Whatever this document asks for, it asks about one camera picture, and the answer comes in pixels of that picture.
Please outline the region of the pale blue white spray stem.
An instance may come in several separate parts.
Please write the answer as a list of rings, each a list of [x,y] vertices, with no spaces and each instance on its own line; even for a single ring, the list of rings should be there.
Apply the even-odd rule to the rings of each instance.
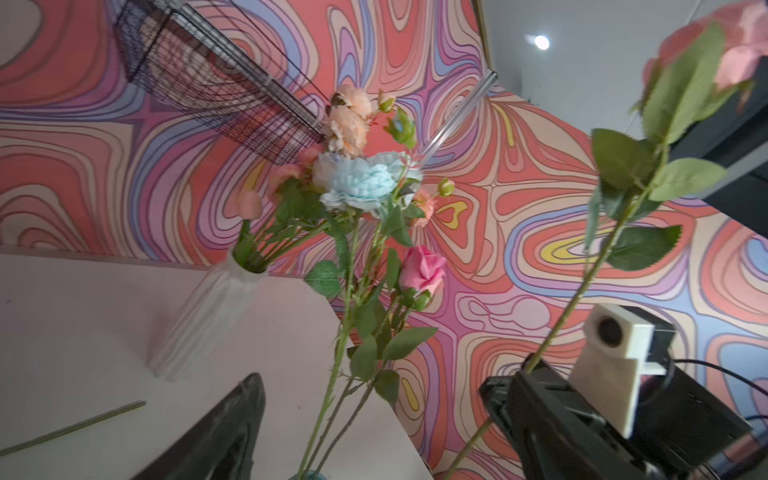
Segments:
[[[321,195],[320,201],[330,209],[326,233],[334,242],[336,257],[316,263],[304,281],[322,296],[341,300],[343,317],[345,300],[352,290],[352,278],[361,275],[368,262],[378,258],[382,248],[405,249],[414,247],[414,242],[405,206],[399,197],[400,181],[397,178],[406,170],[401,164],[401,156],[405,153],[383,152],[368,158],[328,154],[335,156],[336,167],[331,177],[331,189]],[[320,419],[323,400],[333,393],[338,394],[343,386],[343,381],[338,380],[334,389],[330,387],[335,375],[332,368],[338,365],[342,356],[338,339],[342,317],[334,337],[330,375],[320,411],[296,474],[307,459],[310,441],[317,429],[325,424]]]

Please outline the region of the pink spray rose stem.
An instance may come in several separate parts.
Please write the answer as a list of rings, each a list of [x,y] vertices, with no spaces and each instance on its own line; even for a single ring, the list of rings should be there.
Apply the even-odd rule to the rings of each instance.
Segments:
[[[297,161],[270,171],[264,188],[241,190],[236,205],[241,229],[232,257],[252,273],[266,272],[272,263],[326,229],[320,188],[312,180],[323,146],[302,150]]]

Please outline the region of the pink bud rose stem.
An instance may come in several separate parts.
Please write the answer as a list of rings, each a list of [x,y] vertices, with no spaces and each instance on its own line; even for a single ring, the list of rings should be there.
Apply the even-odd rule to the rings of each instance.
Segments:
[[[560,152],[528,129],[506,158],[482,162],[460,182],[461,193],[485,198],[462,220],[494,232],[478,272],[461,269],[445,294],[459,329],[452,431],[464,444],[444,449],[446,478],[521,477],[476,388],[490,373],[521,371],[526,357],[572,366],[586,315],[600,304],[624,301],[670,318],[683,334],[678,360],[703,362],[698,378],[739,412],[766,411],[725,374],[767,384],[767,241],[701,201],[724,167],[672,154],[748,85],[766,54],[766,5],[727,4],[669,35],[647,62],[642,139],[608,129],[584,139],[593,183],[545,166],[545,155]]]

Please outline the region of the white artificial rose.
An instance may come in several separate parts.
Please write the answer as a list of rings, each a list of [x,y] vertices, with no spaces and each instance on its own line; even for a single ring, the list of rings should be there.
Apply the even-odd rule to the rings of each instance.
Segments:
[[[334,155],[309,149],[297,164],[282,165],[272,173],[267,194],[274,211],[257,237],[263,269],[328,230],[330,209],[320,197],[330,191],[335,167]]]

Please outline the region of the teal ceramic vase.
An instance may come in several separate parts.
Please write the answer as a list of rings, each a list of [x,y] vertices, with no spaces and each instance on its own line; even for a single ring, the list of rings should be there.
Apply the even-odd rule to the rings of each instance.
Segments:
[[[303,474],[295,474],[289,480],[327,480],[327,477],[319,471],[309,470]]]

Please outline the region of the cream peach rose stem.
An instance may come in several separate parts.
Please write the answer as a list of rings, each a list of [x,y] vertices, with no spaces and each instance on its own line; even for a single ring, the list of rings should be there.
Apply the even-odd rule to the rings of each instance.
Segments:
[[[347,158],[361,157],[370,127],[379,116],[390,113],[395,102],[393,95],[383,91],[373,101],[362,88],[340,86],[327,106],[324,125],[327,150]]]

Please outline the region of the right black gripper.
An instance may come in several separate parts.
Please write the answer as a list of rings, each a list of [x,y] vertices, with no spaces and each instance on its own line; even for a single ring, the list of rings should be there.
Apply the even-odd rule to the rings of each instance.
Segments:
[[[686,479],[752,427],[678,361],[663,364],[672,370],[641,389],[629,437],[547,362],[489,377],[479,393],[528,479]]]

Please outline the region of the magenta pink rose stem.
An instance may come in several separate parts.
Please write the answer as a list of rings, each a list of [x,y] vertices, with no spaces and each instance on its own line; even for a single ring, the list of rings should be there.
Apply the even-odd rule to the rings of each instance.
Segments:
[[[394,363],[406,358],[432,338],[435,327],[411,327],[411,314],[426,309],[442,288],[446,259],[425,246],[382,248],[361,275],[352,278],[345,300],[339,341],[342,356],[332,370],[338,394],[323,400],[320,419],[325,424],[310,441],[299,475],[321,472],[341,438],[373,395],[394,404],[400,376]]]

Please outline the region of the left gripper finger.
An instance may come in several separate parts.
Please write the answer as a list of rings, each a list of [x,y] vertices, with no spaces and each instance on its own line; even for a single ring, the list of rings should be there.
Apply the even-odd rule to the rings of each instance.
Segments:
[[[134,479],[249,479],[265,407],[252,373]]]

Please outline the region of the white ribbed vase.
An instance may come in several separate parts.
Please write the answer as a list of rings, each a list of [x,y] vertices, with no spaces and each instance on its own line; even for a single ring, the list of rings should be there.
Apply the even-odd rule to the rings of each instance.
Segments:
[[[148,366],[156,377],[176,381],[201,366],[253,304],[265,272],[238,264],[234,254],[206,273],[154,349]]]

